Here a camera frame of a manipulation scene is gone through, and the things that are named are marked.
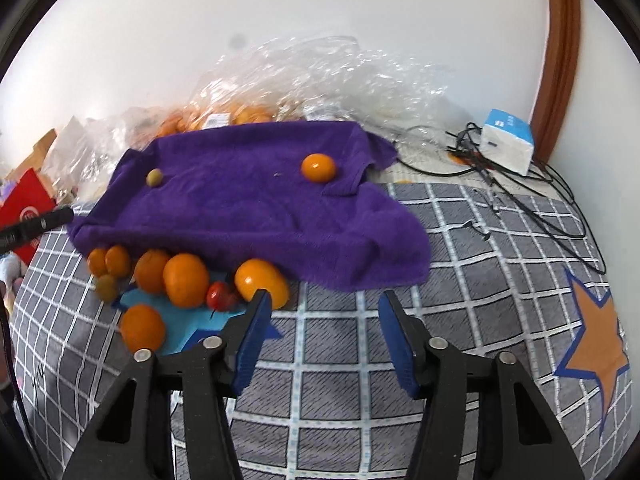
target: white box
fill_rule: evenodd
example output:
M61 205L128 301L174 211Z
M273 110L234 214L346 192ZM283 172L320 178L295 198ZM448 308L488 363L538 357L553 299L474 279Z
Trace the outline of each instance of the white box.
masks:
M507 112L491 110L480 135L480 153L486 158L526 176L533 156L529 125Z

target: white wall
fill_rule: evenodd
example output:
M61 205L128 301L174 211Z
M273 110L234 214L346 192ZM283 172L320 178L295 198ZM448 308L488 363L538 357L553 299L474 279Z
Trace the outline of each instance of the white wall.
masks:
M640 64L593 0L582 0L574 91L551 159L572 186L609 267L634 380L640 424Z
M221 54L300 32L448 64L476 120L492 107L528 119L546 24L547 0L60 0L0 84L0 160L72 114L183 100Z

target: brown wooden trim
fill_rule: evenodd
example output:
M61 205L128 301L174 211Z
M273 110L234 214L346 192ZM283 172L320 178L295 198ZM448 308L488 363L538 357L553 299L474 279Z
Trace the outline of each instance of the brown wooden trim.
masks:
M574 87L580 50L580 0L549 0L549 36L531 118L536 157L548 161Z

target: blue gripper pad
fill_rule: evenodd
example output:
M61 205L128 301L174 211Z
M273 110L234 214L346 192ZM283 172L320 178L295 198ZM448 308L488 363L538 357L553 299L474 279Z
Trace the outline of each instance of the blue gripper pad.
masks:
M236 355L236 376L231 384L232 390L239 396L254 376L262 344L271 321L271 295L266 292L258 304L257 311L249 325Z
M386 347L389 349L391 362L396 370L398 383L412 399L417 399L420 387L415 380L414 352L404 336L398 318L385 294L382 294L378 300L378 316Z

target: purple cloth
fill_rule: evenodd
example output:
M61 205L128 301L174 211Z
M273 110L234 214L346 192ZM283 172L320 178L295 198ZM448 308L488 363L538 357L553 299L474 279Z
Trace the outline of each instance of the purple cloth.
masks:
M300 173L310 153L336 161L338 174L314 184ZM348 122L245 124L157 139L129 150L108 190L69 237L85 256L123 244L189 252L233 271L262 258L285 275L332 288L423 282L430 247L420 222L376 184L368 166L391 165L386 140ZM146 174L164 173L149 188Z

